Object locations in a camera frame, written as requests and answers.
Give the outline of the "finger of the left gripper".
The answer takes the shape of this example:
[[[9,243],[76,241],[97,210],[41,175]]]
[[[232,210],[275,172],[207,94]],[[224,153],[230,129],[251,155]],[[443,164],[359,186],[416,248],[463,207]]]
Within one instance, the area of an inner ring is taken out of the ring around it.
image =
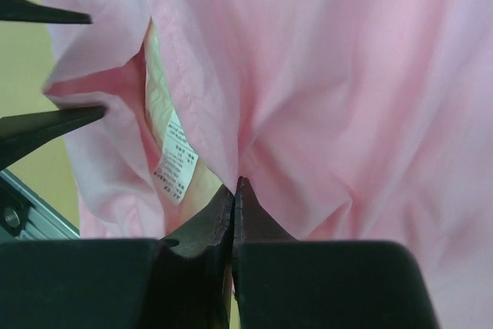
[[[59,109],[1,118],[1,169],[40,146],[101,119],[104,106]]]
[[[91,16],[88,14],[39,5],[29,0],[1,0],[1,20],[64,25],[92,23]]]

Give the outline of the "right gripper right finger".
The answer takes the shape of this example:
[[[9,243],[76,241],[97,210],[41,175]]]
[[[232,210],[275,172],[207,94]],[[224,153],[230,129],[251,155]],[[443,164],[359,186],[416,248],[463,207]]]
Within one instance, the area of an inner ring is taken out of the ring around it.
[[[240,177],[234,196],[233,284],[242,328],[276,327],[284,281],[280,253],[295,239],[260,205],[250,181]]]

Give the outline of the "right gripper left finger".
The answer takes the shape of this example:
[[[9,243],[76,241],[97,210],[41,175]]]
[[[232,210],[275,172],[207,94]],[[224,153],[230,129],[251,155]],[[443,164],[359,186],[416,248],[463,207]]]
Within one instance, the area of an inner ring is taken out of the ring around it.
[[[160,241],[153,268],[153,326],[228,328],[234,196],[221,186],[195,216]]]

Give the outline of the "cream pillow yellow edge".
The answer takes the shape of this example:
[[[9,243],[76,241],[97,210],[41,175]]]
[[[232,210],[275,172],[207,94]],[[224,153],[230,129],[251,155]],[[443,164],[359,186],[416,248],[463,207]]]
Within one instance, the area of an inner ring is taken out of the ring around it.
[[[195,213],[204,208],[221,182],[187,141],[169,94],[156,27],[144,41],[146,61],[146,121],[161,149],[153,170],[157,188],[171,204]]]

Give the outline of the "pink pillowcase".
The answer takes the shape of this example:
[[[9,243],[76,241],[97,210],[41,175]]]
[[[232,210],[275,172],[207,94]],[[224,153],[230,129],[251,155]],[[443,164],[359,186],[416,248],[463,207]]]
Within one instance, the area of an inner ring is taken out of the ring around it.
[[[247,177],[300,239],[416,256],[444,328],[492,326],[492,0],[42,0],[58,106],[106,106],[68,134],[86,238],[163,237],[193,212],[153,170],[153,23],[187,141],[221,185]]]

